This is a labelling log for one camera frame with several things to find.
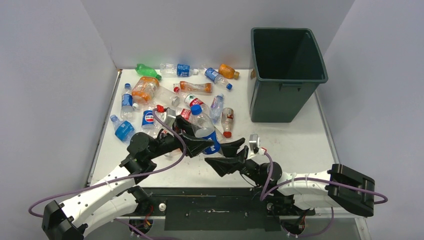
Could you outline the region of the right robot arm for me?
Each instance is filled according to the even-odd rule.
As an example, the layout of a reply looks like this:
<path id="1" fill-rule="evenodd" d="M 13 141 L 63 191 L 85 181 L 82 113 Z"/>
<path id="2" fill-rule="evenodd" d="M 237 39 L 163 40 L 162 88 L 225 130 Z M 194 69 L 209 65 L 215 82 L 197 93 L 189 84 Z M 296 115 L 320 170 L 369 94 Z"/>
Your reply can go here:
<path id="1" fill-rule="evenodd" d="M 251 179 L 260 189 L 260 201 L 284 198 L 283 209 L 289 214 L 315 208 L 343 208 L 361 217 L 374 215 L 377 193 L 371 177 L 339 163 L 320 172 L 285 172 L 259 146 L 256 134 L 251 135 L 249 145 L 233 155 L 204 160 L 220 177 L 238 172 Z"/>

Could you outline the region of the Pepsi bottle blue label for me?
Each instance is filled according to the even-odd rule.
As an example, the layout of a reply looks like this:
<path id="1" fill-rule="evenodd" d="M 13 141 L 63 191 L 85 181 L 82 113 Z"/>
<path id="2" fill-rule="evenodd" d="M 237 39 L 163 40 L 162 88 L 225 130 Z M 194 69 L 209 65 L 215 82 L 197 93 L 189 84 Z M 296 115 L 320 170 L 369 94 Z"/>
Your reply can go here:
<path id="1" fill-rule="evenodd" d="M 221 145 L 218 142 L 215 126 L 210 117 L 203 112 L 200 105 L 193 105 L 191 110 L 191 124 L 194 136 L 204 140 L 213 141 L 213 145 L 204 150 L 204 154 L 211 155 L 218 153 Z"/>

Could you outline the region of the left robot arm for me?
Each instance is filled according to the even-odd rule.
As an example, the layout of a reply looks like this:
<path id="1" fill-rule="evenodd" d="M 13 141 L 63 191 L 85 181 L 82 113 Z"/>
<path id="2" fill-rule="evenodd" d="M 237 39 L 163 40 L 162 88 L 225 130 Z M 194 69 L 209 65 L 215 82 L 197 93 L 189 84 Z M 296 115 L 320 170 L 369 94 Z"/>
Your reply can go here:
<path id="1" fill-rule="evenodd" d="M 184 157 L 193 158 L 212 143 L 186 133 L 184 127 L 175 135 L 156 138 L 135 133 L 126 158 L 103 179 L 61 203 L 53 200 L 45 206 L 42 230 L 50 240 L 83 240 L 115 218 L 133 213 L 144 215 L 152 203 L 139 183 L 155 171 L 157 164 L 153 159 L 177 149 Z"/>

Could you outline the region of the clear bottle red cap label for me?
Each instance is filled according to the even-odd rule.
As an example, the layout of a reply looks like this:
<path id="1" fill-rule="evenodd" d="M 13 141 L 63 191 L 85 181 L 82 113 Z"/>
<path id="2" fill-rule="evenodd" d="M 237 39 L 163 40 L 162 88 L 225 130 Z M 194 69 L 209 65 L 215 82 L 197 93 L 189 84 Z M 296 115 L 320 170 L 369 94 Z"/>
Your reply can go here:
<path id="1" fill-rule="evenodd" d="M 234 126 L 234 110 L 230 107 L 225 107 L 221 114 L 221 126 L 223 129 L 223 136 L 225 138 L 232 137 L 232 131 Z"/>

